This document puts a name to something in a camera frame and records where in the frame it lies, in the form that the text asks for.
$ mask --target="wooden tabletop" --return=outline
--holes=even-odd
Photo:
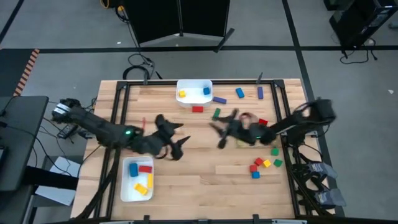
[[[107,120],[111,118],[116,82],[102,81],[99,88],[95,114]],[[243,89],[245,98],[237,97],[237,87]],[[271,88],[269,85],[263,87],[264,99],[258,100],[255,85],[214,85],[213,95],[226,98],[228,103],[213,103],[204,113],[192,113],[190,108],[182,108],[176,102],[175,86],[133,86],[126,124],[141,127],[145,117],[146,134],[150,134],[156,130],[156,115],[163,113],[171,122],[185,124],[176,130],[174,141],[185,136],[191,138],[183,145],[184,156],[179,161],[154,161],[154,195],[146,202],[122,202],[120,199],[122,161],[125,157],[141,156],[122,150],[112,220],[142,220],[144,215],[150,215],[151,220],[250,219],[253,214],[259,214],[260,218],[293,218],[285,165],[260,166],[260,179],[252,179],[249,172],[249,165],[257,157],[271,162],[284,161],[280,139],[270,146],[240,147],[229,137],[226,147],[220,150],[216,147],[220,139],[208,125],[216,108],[221,109],[220,116],[227,116],[238,108],[242,113],[252,112],[268,120],[270,125],[274,124],[277,118]],[[299,79],[286,79],[285,89],[291,111],[305,102]],[[280,91],[277,93],[285,117]],[[117,122],[123,96],[121,93]],[[318,148],[315,139],[307,138],[306,143]],[[88,141],[85,156],[97,146],[95,140]],[[271,156],[273,146],[280,149],[279,156]],[[300,152],[309,159],[320,160],[319,154],[306,146],[300,147]],[[104,148],[101,147],[83,164],[71,217],[77,216],[97,191],[103,157]],[[106,210],[107,194],[103,199],[102,215]]]

